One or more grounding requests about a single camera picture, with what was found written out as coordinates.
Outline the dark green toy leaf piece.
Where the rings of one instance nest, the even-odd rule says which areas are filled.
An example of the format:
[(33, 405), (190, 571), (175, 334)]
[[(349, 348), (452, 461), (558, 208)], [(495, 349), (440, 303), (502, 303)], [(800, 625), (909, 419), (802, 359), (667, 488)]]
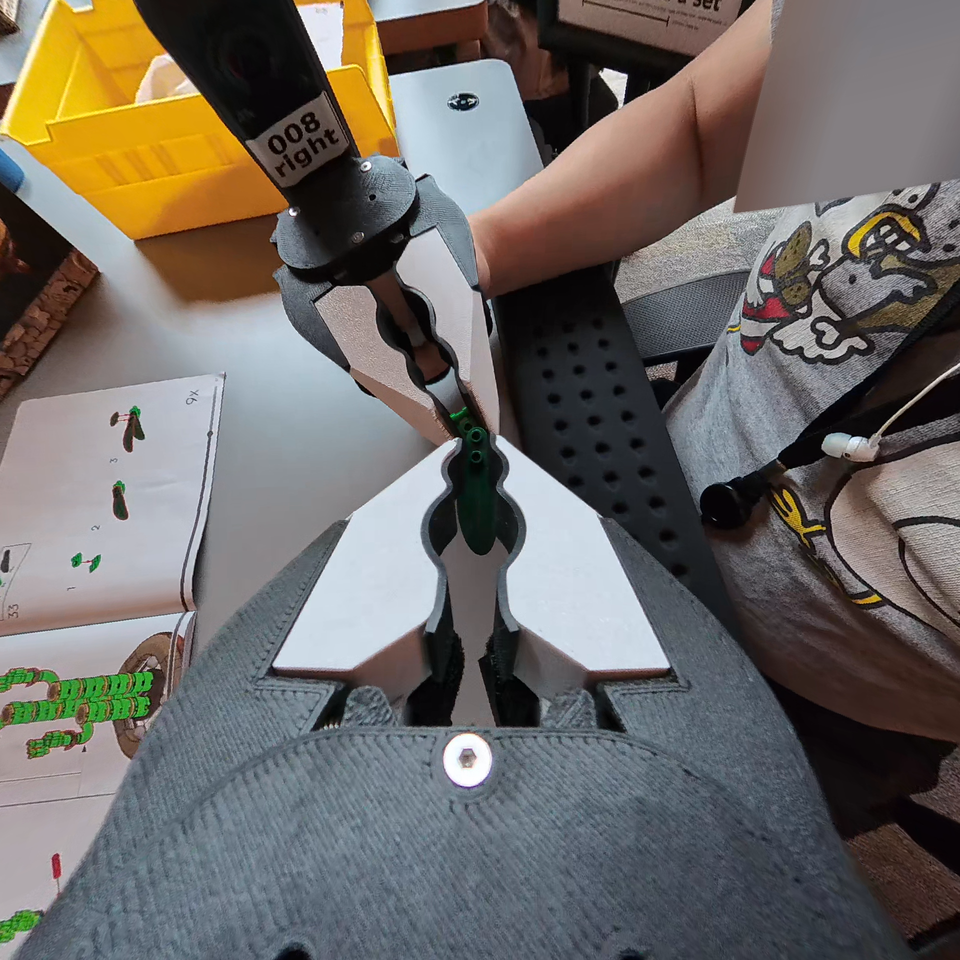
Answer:
[(457, 513), (463, 539), (478, 556), (492, 550), (497, 538), (498, 492), (502, 462), (486, 429), (476, 427), (461, 437), (455, 459), (458, 476)]

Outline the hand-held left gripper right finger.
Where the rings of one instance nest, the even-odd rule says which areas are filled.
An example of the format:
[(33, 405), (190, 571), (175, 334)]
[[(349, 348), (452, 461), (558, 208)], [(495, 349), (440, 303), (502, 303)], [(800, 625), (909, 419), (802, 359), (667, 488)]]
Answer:
[(498, 572), (482, 674), (499, 726), (538, 724), (543, 701), (670, 675), (605, 520), (505, 438), (490, 441)]

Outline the crumpled white paper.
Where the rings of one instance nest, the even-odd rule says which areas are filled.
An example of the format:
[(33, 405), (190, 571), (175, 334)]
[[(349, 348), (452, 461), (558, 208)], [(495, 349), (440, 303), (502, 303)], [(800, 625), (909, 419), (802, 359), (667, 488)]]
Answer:
[(155, 56), (141, 79), (134, 102), (143, 104), (194, 95), (199, 91), (168, 53)]

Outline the black bamboo picture box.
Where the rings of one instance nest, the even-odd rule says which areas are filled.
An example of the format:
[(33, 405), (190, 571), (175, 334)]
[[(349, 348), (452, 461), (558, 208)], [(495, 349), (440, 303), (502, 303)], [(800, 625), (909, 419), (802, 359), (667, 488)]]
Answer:
[(98, 274), (76, 246), (1, 187), (1, 397), (26, 378)]

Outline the yellow plastic bin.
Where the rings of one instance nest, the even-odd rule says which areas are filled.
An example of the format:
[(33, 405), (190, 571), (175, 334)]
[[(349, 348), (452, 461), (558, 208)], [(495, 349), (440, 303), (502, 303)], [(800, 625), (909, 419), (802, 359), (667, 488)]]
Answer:
[[(287, 207), (200, 92), (135, 102), (163, 53), (134, 2), (81, 11), (52, 2), (2, 132), (132, 239)], [(362, 156), (396, 158), (389, 78), (367, 2), (343, 2), (342, 64), (323, 69)]]

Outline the person's right forearm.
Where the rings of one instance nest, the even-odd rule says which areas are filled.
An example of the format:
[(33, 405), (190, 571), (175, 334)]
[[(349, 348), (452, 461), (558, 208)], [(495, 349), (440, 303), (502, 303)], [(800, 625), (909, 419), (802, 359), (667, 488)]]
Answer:
[(626, 257), (737, 193), (772, 6), (754, 2), (677, 75), (470, 216), (488, 297)]

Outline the black framed marker sign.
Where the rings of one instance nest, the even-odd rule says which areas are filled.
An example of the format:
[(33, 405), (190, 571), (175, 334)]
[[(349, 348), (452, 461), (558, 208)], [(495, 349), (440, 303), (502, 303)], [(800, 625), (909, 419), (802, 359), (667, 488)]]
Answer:
[(742, 6), (742, 1), (558, 1), (558, 20), (697, 56), (729, 29)]

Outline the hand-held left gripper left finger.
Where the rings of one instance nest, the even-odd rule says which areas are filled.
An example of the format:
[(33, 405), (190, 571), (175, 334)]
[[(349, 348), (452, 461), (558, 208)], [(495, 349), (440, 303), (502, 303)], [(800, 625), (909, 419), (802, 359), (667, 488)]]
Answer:
[(450, 726), (461, 684), (449, 578), (457, 534), (451, 440), (355, 510), (272, 663), (274, 672), (377, 687), (414, 725)]

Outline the building instruction booklet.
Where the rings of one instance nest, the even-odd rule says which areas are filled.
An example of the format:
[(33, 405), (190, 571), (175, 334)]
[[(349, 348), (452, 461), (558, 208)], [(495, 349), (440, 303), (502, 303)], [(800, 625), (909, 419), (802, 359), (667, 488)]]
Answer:
[(1, 469), (2, 958), (188, 662), (222, 373), (23, 402)]

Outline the grey printed shirt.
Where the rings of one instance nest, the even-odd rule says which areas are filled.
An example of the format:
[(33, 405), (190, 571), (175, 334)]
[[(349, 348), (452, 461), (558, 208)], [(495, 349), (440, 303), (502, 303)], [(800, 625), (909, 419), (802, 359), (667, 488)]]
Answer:
[(856, 721), (958, 742), (958, 180), (789, 208), (666, 409), (694, 495), (779, 460), (706, 532), (747, 648)]

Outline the black studded pad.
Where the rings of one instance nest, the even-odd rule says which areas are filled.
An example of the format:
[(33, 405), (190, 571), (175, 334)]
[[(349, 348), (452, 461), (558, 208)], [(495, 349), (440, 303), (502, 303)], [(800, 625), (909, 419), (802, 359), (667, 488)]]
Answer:
[(739, 639), (610, 267), (498, 296), (492, 311), (522, 450), (617, 521)]

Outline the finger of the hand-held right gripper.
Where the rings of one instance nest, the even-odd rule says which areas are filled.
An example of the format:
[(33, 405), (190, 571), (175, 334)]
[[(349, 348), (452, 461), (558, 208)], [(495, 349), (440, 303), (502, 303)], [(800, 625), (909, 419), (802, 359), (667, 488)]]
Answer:
[(485, 301), (437, 226), (410, 239), (395, 265), (405, 290), (428, 307), (429, 330), (448, 358), (458, 392), (479, 426), (500, 432), (500, 404)]
[(426, 390), (414, 346), (429, 337), (426, 302), (399, 281), (335, 286), (316, 304), (341, 349), (353, 379), (428, 441), (449, 441), (449, 415)]

